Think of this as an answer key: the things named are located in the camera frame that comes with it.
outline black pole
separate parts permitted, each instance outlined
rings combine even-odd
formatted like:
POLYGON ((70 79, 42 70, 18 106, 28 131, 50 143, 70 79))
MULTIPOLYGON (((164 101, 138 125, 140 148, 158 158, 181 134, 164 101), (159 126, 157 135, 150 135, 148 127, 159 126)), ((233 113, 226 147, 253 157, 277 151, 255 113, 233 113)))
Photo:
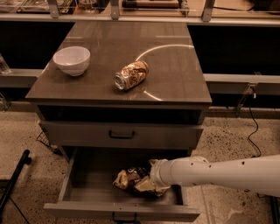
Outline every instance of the black pole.
POLYGON ((20 174, 20 172, 22 171, 23 167, 25 164, 29 165, 32 161, 32 159, 30 157, 28 157, 29 155, 29 151, 25 150, 23 155, 21 156, 16 170, 13 172, 10 180, 8 181, 7 186, 5 187, 4 191, 3 191, 3 195, 0 199, 0 216, 2 215, 2 211, 4 210, 4 206, 7 203, 7 200, 9 199, 12 189, 14 187, 14 185, 16 184, 17 180, 18 180, 18 176, 20 174))

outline concrete floor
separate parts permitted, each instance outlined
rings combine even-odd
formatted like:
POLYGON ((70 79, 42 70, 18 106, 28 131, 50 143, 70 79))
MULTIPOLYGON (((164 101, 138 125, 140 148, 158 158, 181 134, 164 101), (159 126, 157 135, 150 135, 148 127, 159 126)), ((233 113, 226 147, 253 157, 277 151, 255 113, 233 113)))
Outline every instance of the concrete floor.
MULTIPOLYGON (((252 136, 262 154, 280 153, 280 110, 253 110, 259 130, 252 136)), ((112 220, 55 219, 44 211, 46 202, 56 202, 67 162, 52 154, 36 141, 40 133, 38 117, 26 102, 13 102, 6 112, 0 112, 0 179, 8 179, 24 150, 32 158, 25 165, 11 198, 31 224, 35 223, 114 223, 112 220)), ((204 132, 193 155, 200 155, 210 162, 237 158, 251 158, 256 149, 248 135, 256 125, 246 109, 236 118, 232 109, 212 108, 204 122, 204 132)), ((198 208, 201 215, 194 224, 272 224, 270 198, 254 192, 229 189, 216 185, 194 186, 184 189, 186 204, 198 208)), ((3 211, 3 224, 27 223, 18 210, 8 201, 3 211)), ((162 223, 142 221, 142 224, 162 223)))

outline white bowl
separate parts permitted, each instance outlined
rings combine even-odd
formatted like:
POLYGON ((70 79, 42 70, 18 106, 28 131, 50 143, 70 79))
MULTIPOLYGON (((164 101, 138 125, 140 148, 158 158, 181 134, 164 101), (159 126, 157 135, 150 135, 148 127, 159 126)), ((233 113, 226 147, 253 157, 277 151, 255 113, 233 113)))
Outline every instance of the white bowl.
POLYGON ((53 61, 62 72, 78 76, 88 69, 90 51, 82 46, 69 46, 57 51, 53 61))

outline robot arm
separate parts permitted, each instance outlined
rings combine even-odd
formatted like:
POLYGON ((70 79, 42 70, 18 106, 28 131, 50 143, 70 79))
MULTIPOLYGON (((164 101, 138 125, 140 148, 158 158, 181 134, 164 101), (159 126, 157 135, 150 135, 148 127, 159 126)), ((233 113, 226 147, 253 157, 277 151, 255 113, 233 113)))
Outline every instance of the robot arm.
POLYGON ((203 157, 155 160, 150 182, 159 188, 213 184, 280 197, 280 155, 217 163, 203 157))

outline open drawer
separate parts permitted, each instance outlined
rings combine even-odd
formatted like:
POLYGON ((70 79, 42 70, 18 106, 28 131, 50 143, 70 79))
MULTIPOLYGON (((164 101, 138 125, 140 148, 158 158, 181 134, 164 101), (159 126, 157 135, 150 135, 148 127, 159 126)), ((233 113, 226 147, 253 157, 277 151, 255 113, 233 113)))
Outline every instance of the open drawer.
POLYGON ((75 149, 59 201, 44 209, 56 217, 125 221, 194 221, 200 212, 184 205, 181 188, 174 186, 157 197, 125 192, 115 186, 117 173, 132 166, 150 168, 150 158, 177 158, 183 150, 75 149))
POLYGON ((195 148, 202 125, 52 122, 40 126, 52 144, 117 148, 181 149, 195 148))

